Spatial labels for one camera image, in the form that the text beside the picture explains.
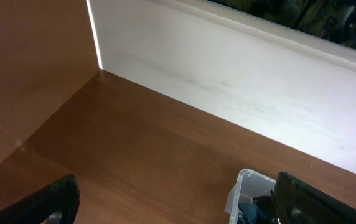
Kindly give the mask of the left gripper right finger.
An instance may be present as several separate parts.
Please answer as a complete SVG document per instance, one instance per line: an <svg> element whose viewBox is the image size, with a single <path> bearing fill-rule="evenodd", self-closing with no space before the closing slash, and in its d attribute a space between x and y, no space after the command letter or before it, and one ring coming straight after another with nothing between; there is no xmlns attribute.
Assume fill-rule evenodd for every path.
<svg viewBox="0 0 356 224"><path fill-rule="evenodd" d="M356 209L287 172L279 172L273 190L281 223L356 224Z"/></svg>

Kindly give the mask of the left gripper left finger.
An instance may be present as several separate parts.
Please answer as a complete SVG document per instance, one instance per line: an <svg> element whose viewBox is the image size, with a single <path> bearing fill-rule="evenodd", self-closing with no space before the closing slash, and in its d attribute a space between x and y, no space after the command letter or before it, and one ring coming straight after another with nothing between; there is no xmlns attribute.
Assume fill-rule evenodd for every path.
<svg viewBox="0 0 356 224"><path fill-rule="evenodd" d="M80 206L76 177L67 174L0 211L0 224L73 223Z"/></svg>

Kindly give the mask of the black taped garment bundle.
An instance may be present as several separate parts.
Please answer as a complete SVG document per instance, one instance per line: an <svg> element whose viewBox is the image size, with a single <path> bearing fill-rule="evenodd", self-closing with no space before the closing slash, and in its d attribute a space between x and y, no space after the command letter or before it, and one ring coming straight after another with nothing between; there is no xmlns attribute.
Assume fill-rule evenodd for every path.
<svg viewBox="0 0 356 224"><path fill-rule="evenodd" d="M279 217L276 214L274 194L270 190L268 195L261 195L253 198L256 208L257 224L279 224Z"/></svg>

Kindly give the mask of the blue taped garment bundle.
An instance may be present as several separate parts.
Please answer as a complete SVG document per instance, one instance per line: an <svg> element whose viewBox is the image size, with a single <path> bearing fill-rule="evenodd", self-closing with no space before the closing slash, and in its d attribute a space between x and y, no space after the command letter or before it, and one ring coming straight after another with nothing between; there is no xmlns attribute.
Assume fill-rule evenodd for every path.
<svg viewBox="0 0 356 224"><path fill-rule="evenodd" d="M238 224L256 224L263 216L257 205L252 203L239 203Z"/></svg>

